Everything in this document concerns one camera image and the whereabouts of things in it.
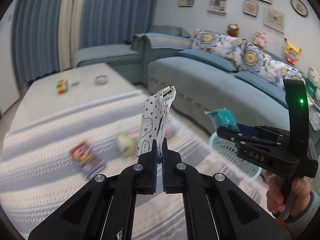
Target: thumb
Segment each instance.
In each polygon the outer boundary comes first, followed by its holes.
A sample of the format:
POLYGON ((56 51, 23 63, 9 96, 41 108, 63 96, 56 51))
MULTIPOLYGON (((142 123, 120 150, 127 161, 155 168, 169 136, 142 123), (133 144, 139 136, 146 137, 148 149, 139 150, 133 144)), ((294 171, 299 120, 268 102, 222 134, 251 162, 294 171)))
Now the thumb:
POLYGON ((311 185, 306 177, 301 179, 295 178, 292 182, 292 191, 297 195, 297 199, 290 212, 290 215, 296 217, 301 214, 310 203, 311 185))

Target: floor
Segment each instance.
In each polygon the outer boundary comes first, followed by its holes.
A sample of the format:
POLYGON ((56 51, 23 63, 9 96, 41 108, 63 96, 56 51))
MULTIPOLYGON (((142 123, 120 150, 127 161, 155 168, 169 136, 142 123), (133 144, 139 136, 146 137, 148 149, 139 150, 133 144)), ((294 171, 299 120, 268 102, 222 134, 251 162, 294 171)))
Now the floor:
MULTIPOLYGON (((148 94, 146 88, 142 85, 136 86, 138 89, 143 90, 146 94, 148 94)), ((11 123, 13 121, 13 118, 17 112, 17 109, 20 105, 20 100, 18 100, 13 106, 11 106, 1 117, 0 119, 0 157, 2 155, 2 148, 3 148, 3 141, 4 136, 6 132, 9 131, 11 123)), ((185 124, 186 126, 190 127, 193 132, 195 132, 200 138, 202 138, 205 142, 209 141, 210 134, 205 131, 203 128, 195 124, 191 119, 189 119, 187 116, 178 113, 173 108, 170 109, 170 114, 172 114, 175 118, 177 118, 181 123, 185 124)), ((268 184, 265 182, 262 175, 260 175, 257 179, 257 182, 259 182, 261 185, 263 185, 265 188, 268 188, 268 184)))

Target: pink pig plush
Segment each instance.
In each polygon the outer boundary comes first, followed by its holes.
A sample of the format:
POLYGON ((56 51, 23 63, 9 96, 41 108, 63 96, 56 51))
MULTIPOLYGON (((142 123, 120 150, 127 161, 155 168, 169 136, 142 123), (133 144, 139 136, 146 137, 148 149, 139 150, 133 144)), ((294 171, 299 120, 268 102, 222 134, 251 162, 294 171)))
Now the pink pig plush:
POLYGON ((259 46, 260 48, 264 48, 266 46, 266 33, 264 31, 257 31, 252 38, 254 45, 259 46))

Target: brown monkey plush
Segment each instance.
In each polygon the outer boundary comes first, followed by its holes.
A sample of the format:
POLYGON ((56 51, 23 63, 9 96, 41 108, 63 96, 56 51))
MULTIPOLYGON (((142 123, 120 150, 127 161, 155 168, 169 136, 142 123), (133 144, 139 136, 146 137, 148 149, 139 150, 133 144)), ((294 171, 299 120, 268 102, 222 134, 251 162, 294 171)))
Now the brown monkey plush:
POLYGON ((228 25, 227 34, 229 36, 237 37, 238 36, 238 31, 239 31, 239 28, 238 28, 237 24, 229 24, 228 25))

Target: sofa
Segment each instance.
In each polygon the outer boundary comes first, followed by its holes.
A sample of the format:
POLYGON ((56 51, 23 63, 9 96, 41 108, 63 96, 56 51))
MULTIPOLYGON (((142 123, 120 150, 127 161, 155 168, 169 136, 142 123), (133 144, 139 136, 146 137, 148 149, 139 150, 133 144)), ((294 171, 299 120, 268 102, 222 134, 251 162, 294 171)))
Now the sofa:
MULTIPOLYGON (((290 129, 285 93, 254 73, 239 72, 232 61, 215 54, 195 49, 180 51, 175 57, 149 64, 148 74, 150 94, 174 85, 177 95, 172 106, 209 133, 215 132, 215 127, 204 111, 221 108, 229 109, 238 123, 290 129)), ((310 125, 309 134, 319 155, 320 132, 310 125)))
POLYGON ((181 27, 154 25, 149 33, 134 35, 131 44, 110 44, 80 49, 73 67, 106 63, 131 83, 148 85, 148 65, 190 49, 191 35, 181 27))

